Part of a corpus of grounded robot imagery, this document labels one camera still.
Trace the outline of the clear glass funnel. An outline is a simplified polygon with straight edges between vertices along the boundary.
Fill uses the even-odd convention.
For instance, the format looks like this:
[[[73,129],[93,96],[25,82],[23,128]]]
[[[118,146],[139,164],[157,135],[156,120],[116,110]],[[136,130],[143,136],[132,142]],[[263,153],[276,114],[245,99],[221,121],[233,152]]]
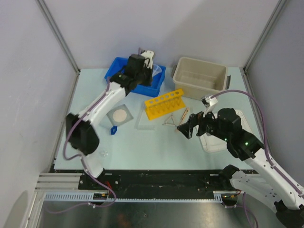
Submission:
[[[152,77],[162,73],[162,68],[159,65],[153,64]]]

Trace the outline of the clear glass test tube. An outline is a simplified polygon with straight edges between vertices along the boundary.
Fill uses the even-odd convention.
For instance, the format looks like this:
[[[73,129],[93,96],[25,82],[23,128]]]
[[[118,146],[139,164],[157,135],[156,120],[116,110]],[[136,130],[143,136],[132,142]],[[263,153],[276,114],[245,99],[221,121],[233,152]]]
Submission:
[[[139,114],[138,114],[138,116],[137,116],[136,122],[135,122],[135,129],[137,129],[137,130],[140,129],[139,125],[140,125],[140,121],[141,121],[142,114],[143,114],[143,112],[144,112],[144,107],[145,107],[145,105],[142,104],[142,106],[141,106],[141,108],[140,108],[140,111],[139,111]]]

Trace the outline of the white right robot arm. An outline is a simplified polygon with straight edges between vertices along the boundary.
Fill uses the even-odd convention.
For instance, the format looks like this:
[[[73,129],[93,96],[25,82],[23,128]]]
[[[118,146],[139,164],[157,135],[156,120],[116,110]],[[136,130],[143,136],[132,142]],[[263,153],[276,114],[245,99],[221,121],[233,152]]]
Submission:
[[[241,118],[233,108],[191,114],[177,127],[186,138],[209,134],[226,143],[230,154],[255,170],[263,181],[246,176],[239,168],[228,165],[221,172],[219,185],[223,190],[241,190],[269,207],[287,228],[304,226],[304,188],[266,152],[266,146],[252,133],[243,129]]]

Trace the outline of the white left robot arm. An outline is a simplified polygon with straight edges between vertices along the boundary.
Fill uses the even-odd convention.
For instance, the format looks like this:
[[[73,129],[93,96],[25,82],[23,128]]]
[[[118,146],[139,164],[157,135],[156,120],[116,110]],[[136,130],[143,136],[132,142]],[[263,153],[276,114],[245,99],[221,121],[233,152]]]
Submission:
[[[138,85],[151,85],[153,58],[151,50],[130,55],[127,64],[107,78],[106,89],[89,106],[78,114],[66,116],[63,158],[70,161],[80,157],[85,172],[90,175],[88,184],[95,190],[105,184],[101,175],[104,168],[96,152],[100,140],[95,129],[106,114]]]

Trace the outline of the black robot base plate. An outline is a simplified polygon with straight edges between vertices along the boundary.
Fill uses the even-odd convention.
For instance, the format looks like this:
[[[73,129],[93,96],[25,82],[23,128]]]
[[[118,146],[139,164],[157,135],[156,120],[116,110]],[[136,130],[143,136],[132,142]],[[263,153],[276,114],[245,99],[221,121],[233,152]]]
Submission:
[[[105,170],[97,179],[119,197],[209,196],[215,191],[239,191],[223,170]]]

